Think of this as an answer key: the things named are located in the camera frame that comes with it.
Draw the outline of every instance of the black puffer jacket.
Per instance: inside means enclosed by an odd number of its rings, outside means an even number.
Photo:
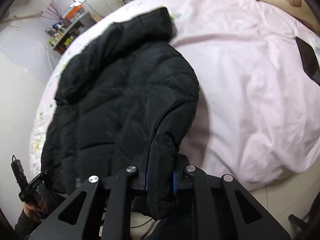
[[[168,11],[159,8],[113,23],[71,59],[41,158],[42,170],[54,165],[49,189],[71,194],[89,176],[113,175],[150,153],[151,215],[174,208],[173,157],[195,117],[199,84],[171,37]]]

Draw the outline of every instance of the white floor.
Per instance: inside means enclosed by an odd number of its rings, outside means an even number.
[[[299,229],[291,225],[288,216],[294,214],[300,219],[305,219],[319,191],[320,159],[302,174],[276,180],[251,193],[293,237]],[[131,227],[141,225],[149,219],[142,214],[132,213]],[[152,221],[142,227],[131,229],[132,239],[141,239],[151,225]]]

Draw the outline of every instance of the silver screw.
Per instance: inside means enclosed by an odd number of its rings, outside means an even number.
[[[127,168],[127,172],[135,172],[137,170],[137,168],[135,166],[129,166]]]
[[[96,176],[96,175],[93,175],[93,176],[91,176],[91,177],[89,178],[89,181],[90,181],[91,183],[95,183],[95,182],[97,182],[98,180],[99,180],[99,177]]]
[[[188,165],[188,166],[186,167],[186,170],[189,171],[189,172],[192,172],[192,171],[195,171],[195,170],[196,170],[196,167],[193,166],[193,165]]]
[[[231,175],[229,175],[229,174],[224,175],[224,176],[223,176],[223,179],[224,179],[226,182],[231,182],[231,181],[233,181],[233,177],[232,177]]]

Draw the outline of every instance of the human hand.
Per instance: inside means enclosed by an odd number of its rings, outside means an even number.
[[[43,212],[45,214],[48,213],[48,207],[44,202],[43,198],[38,192],[34,193],[34,197],[38,203],[38,206],[34,205],[33,203],[23,203],[23,212],[26,214],[27,217],[30,217],[32,220],[36,222],[41,222],[39,218],[39,212]]]

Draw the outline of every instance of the black cable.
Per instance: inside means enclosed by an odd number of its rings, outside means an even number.
[[[152,219],[148,220],[147,222],[143,223],[143,224],[142,224],[142,225],[140,225],[140,226],[132,227],[132,228],[139,228],[139,227],[142,227],[142,226],[146,225],[147,223],[149,223],[151,220],[152,220]]]
[[[106,6],[108,7],[108,9],[109,9],[111,12],[113,12],[113,10],[111,10],[111,8],[109,7],[109,5],[108,5],[107,1],[106,1],[106,0],[104,0],[104,2],[106,3]]]
[[[88,2],[87,1],[84,1],[96,14],[98,14],[89,4],[88,4]]]
[[[144,240],[144,238],[150,233],[150,231],[153,229],[154,225],[156,224],[157,221],[154,221],[149,228],[149,230],[141,237],[141,240]]]

